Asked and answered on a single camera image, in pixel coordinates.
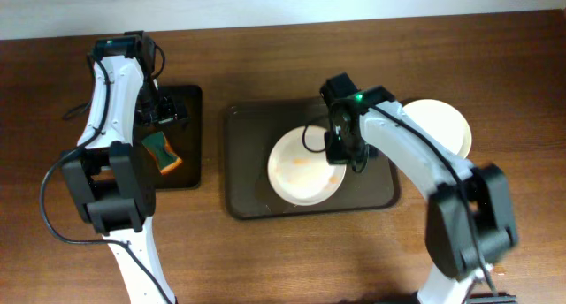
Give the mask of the orange and green sponge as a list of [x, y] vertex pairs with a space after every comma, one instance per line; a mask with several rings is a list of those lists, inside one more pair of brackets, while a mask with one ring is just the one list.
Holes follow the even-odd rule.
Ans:
[[173, 150], [163, 132], [152, 133], [145, 137], [141, 144], [148, 150], [156, 162], [162, 175], [168, 174], [179, 167], [183, 160]]

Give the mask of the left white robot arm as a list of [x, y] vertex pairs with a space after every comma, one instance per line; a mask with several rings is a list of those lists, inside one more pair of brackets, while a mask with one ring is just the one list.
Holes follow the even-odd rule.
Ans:
[[160, 127], [188, 117], [183, 101], [162, 89], [156, 64], [163, 50], [144, 32], [101, 39], [88, 54], [94, 88], [85, 129], [55, 163], [83, 222], [91, 224], [119, 266], [133, 303], [174, 303], [153, 237], [156, 190], [147, 163], [180, 164], [164, 136], [155, 152], [134, 141], [137, 126]]

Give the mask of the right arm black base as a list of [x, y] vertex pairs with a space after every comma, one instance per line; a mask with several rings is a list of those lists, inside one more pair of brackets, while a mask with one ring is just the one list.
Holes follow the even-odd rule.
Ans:
[[497, 296], [493, 295], [477, 295], [472, 296], [467, 299], [464, 304], [517, 304], [517, 297], [515, 295], [510, 294], [499, 294]]

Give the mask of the white plate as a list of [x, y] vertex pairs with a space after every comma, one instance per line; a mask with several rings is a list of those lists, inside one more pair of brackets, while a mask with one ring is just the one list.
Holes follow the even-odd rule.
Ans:
[[403, 106], [407, 115], [452, 153], [466, 158], [472, 133], [465, 117], [455, 107], [434, 99], [421, 99]]
[[325, 146], [326, 129], [312, 125], [297, 127], [284, 134], [273, 146], [267, 162], [267, 176], [274, 192], [284, 201], [311, 206], [329, 199], [346, 175], [346, 165], [330, 165], [325, 153], [308, 151]]

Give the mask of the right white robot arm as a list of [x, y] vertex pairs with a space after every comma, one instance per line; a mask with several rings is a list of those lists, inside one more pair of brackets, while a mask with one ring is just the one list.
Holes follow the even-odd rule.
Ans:
[[491, 163], [478, 167], [444, 148], [384, 87], [359, 89], [346, 73], [319, 90], [330, 129], [325, 155], [360, 173], [370, 149], [384, 154], [427, 200], [425, 246], [432, 268], [400, 303], [516, 303], [497, 291], [490, 272], [518, 243], [509, 182]]

